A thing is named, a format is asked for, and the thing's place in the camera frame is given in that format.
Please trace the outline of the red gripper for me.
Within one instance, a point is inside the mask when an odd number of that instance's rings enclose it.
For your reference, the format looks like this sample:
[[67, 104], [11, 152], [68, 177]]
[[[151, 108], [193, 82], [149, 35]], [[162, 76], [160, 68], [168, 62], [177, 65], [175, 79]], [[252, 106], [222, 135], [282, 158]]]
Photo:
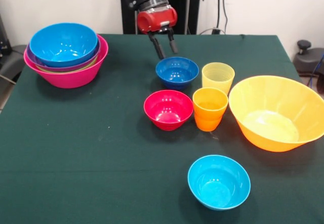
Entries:
[[174, 40], [174, 32], [171, 27], [177, 23], [178, 15], [176, 10], [171, 6], [161, 6], [141, 11], [137, 15], [137, 26], [139, 31], [148, 34], [150, 41], [153, 43], [159, 59], [164, 59], [165, 53], [161, 44], [156, 39], [154, 32], [159, 32], [162, 28], [167, 28], [169, 44], [174, 54], [178, 53], [178, 48]]

